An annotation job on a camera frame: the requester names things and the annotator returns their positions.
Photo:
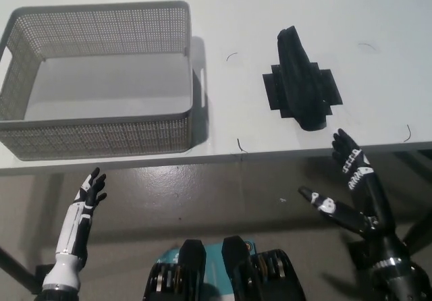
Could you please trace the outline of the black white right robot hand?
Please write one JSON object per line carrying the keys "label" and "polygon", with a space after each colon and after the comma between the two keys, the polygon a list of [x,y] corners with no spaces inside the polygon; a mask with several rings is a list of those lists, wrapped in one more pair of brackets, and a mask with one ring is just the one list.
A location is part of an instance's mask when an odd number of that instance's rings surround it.
{"label": "black white right robot hand", "polygon": [[347,178],[354,206],[301,186],[298,192],[326,219],[358,234],[348,250],[358,269],[394,266],[410,259],[396,235],[396,222],[385,190],[363,149],[345,132],[333,134],[332,156]]}

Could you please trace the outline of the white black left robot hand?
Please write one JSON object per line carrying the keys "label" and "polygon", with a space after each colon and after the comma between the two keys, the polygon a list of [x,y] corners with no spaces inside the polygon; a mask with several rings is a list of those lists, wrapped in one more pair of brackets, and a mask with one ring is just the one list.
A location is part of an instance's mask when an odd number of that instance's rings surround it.
{"label": "white black left robot hand", "polygon": [[65,254],[78,261],[78,270],[85,267],[88,258],[87,244],[92,218],[99,203],[107,197],[101,191],[106,175],[96,167],[80,186],[73,203],[69,206],[56,247],[56,254]]}

